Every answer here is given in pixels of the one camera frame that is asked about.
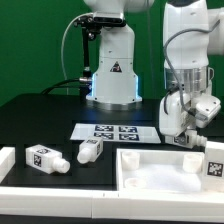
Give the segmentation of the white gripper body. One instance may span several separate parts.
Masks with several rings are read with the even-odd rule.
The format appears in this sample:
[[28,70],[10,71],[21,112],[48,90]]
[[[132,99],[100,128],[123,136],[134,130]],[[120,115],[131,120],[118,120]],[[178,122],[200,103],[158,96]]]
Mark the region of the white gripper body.
[[179,92],[169,94],[161,100],[159,130],[164,136],[177,137],[193,126],[204,128],[221,109],[220,100],[205,93],[196,98],[184,93],[183,102],[193,112],[192,115],[183,109]]

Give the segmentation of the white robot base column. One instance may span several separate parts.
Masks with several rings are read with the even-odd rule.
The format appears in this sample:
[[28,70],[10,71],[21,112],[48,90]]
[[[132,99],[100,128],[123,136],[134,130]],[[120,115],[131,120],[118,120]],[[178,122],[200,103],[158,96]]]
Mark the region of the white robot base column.
[[[84,0],[94,12],[122,13],[148,10],[154,0]],[[99,66],[92,76],[92,90],[86,96],[89,105],[106,110],[136,108],[142,101],[138,95],[138,76],[133,70],[135,34],[124,27],[101,29]]]

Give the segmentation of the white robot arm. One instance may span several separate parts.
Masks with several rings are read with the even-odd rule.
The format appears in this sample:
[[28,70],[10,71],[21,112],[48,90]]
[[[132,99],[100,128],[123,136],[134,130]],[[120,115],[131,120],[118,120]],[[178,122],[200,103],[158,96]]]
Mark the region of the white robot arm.
[[212,95],[208,46],[221,21],[209,19],[206,0],[167,0],[164,8],[163,54],[166,96],[160,103],[159,129],[177,137],[204,128],[221,102]]

